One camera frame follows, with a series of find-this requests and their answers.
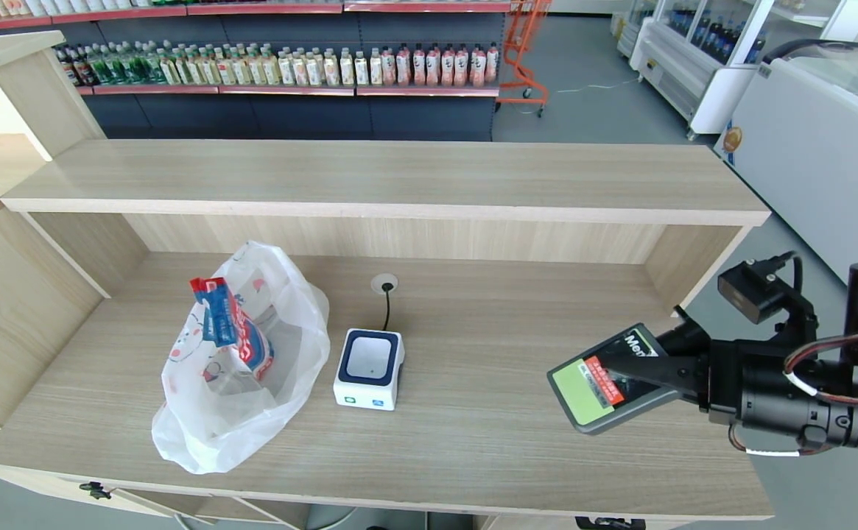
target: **white plastic bag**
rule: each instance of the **white plastic bag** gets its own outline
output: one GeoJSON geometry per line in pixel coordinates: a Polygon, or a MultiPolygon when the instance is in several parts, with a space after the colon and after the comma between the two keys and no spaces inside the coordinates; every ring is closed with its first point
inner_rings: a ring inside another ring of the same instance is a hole
{"type": "MultiPolygon", "coordinates": [[[[226,473],[281,432],[331,352],[327,297],[281,248],[249,241],[213,276],[225,278],[260,332],[251,333],[255,348],[264,346],[261,335],[271,343],[271,352],[258,353],[274,358],[255,372],[237,358],[236,346],[203,339],[208,304],[190,309],[163,366],[166,403],[153,417],[152,436],[163,459],[196,474],[226,473]]],[[[205,331],[212,333],[208,325],[205,331]]]]}

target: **red shelf edge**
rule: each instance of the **red shelf edge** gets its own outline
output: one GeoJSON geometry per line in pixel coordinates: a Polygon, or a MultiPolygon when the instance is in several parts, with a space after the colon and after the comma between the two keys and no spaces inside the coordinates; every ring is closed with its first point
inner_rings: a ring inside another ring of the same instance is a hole
{"type": "Polygon", "coordinates": [[[278,95],[314,95],[314,96],[352,96],[352,87],[263,87],[263,86],[221,86],[219,93],[226,94],[278,94],[278,95]]]}
{"type": "Polygon", "coordinates": [[[191,4],[189,15],[335,14],[343,4],[191,4]]]}
{"type": "Polygon", "coordinates": [[[184,17],[186,6],[135,7],[132,10],[91,11],[52,16],[53,24],[70,24],[75,21],[141,19],[157,17],[184,17]]]}
{"type": "Polygon", "coordinates": [[[212,85],[113,85],[94,87],[95,95],[108,94],[215,94],[212,85]]]}
{"type": "Polygon", "coordinates": [[[499,87],[357,87],[359,96],[398,97],[498,97],[499,87]]]}
{"type": "Polygon", "coordinates": [[[508,13],[510,2],[347,2],[344,11],[378,13],[508,13]]]}
{"type": "Polygon", "coordinates": [[[6,17],[0,19],[0,29],[9,27],[49,26],[52,17],[6,17]]]}

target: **pink bottle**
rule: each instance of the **pink bottle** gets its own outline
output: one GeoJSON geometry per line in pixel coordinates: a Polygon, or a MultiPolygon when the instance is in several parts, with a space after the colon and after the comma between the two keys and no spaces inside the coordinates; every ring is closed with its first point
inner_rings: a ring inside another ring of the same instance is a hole
{"type": "Polygon", "coordinates": [[[446,47],[442,53],[442,86],[450,87],[454,81],[455,75],[455,50],[451,49],[451,44],[446,47]]]}
{"type": "Polygon", "coordinates": [[[482,45],[475,44],[475,49],[471,52],[471,84],[474,87],[485,86],[485,64],[487,63],[487,55],[482,51],[482,45]]]}
{"type": "Polygon", "coordinates": [[[389,51],[389,46],[382,47],[382,53],[379,55],[382,61],[382,84],[390,87],[395,83],[395,57],[389,51]]]}
{"type": "Polygon", "coordinates": [[[455,54],[455,86],[463,87],[468,82],[468,63],[471,61],[468,50],[465,49],[465,44],[462,44],[461,49],[455,54]]]}
{"type": "Polygon", "coordinates": [[[426,85],[435,87],[438,85],[439,64],[441,54],[438,51],[438,44],[433,43],[432,49],[426,54],[426,85]]]}
{"type": "Polygon", "coordinates": [[[412,83],[418,87],[426,84],[426,53],[422,51],[422,44],[415,44],[415,53],[412,53],[412,83]]]}
{"type": "Polygon", "coordinates": [[[487,53],[487,65],[485,65],[485,82],[497,81],[497,43],[490,43],[487,53]]]}
{"type": "Polygon", "coordinates": [[[409,47],[405,43],[399,46],[399,53],[395,54],[395,71],[399,86],[408,87],[412,71],[409,70],[409,47]]]}

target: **orange metal rack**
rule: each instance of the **orange metal rack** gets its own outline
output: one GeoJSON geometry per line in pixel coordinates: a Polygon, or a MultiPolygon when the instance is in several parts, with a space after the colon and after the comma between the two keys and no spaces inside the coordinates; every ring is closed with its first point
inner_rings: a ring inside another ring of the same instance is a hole
{"type": "Polygon", "coordinates": [[[498,110],[502,103],[539,103],[540,108],[537,110],[537,117],[543,116],[546,101],[549,100],[549,91],[536,82],[533,71],[523,65],[523,60],[524,54],[530,50],[530,45],[536,37],[540,22],[543,21],[543,17],[549,11],[551,1],[512,0],[510,3],[510,11],[507,14],[510,17],[510,29],[504,40],[504,63],[513,67],[513,80],[503,82],[500,84],[500,88],[502,93],[505,90],[512,90],[512,88],[523,87],[524,90],[521,93],[522,98],[497,98],[495,110],[498,110]],[[532,97],[534,88],[539,93],[539,97],[532,97]]]}

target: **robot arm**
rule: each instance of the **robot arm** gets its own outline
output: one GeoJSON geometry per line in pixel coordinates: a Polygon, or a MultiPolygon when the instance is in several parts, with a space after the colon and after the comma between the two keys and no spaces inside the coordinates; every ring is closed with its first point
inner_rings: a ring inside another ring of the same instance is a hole
{"type": "Polygon", "coordinates": [[[768,340],[712,339],[681,308],[683,322],[657,340],[668,356],[613,356],[605,369],[677,390],[713,423],[729,425],[737,449],[766,456],[803,456],[831,447],[858,448],[858,263],[851,267],[844,335],[817,339],[815,310],[801,293],[801,262],[794,252],[746,261],[718,278],[720,293],[751,322],[785,310],[768,340]],[[795,281],[776,272],[790,259],[795,281]],[[815,354],[840,348],[840,359],[815,354]],[[738,425],[795,437],[798,452],[761,452],[737,439],[738,425]]]}

